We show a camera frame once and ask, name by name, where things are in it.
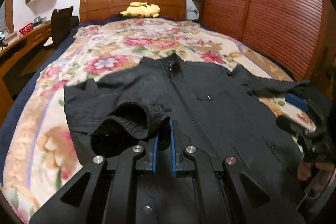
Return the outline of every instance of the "stuffed animal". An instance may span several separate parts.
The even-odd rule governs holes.
[[[147,4],[147,2],[132,2],[126,11],[121,12],[123,16],[133,17],[158,17],[160,7],[155,4]]]

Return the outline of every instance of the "bed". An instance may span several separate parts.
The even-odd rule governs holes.
[[[114,16],[132,1],[159,5],[160,17]],[[143,56],[158,59],[172,53],[229,70],[242,64],[257,76],[292,81],[280,66],[239,41],[200,22],[183,21],[185,11],[185,0],[80,0],[81,24],[27,84],[0,131],[1,189],[25,223],[81,169],[63,110],[64,85],[98,81],[136,66]],[[315,127],[284,98],[259,100],[276,116],[286,113],[306,128]]]

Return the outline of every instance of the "wooden desk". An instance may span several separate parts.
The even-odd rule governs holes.
[[[44,43],[51,36],[50,21],[34,28],[0,52],[0,126],[9,112],[13,99],[4,77],[19,61],[36,46]]]

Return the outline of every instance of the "curtain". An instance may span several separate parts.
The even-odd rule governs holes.
[[[5,12],[5,7],[6,7],[6,1],[1,5],[0,8],[0,32],[3,32],[7,29],[6,27],[6,12]]]

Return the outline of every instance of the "bedsheet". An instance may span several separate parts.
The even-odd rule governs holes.
[[[143,56],[158,59],[172,53],[229,70],[242,64],[254,75],[291,81],[266,57],[193,21],[126,19],[85,25],[72,35],[74,42],[40,72],[6,156],[1,189],[24,223],[81,168],[63,110],[64,85],[98,81],[136,66]],[[276,116],[285,113],[306,128],[315,127],[306,113],[283,97],[259,100]]]

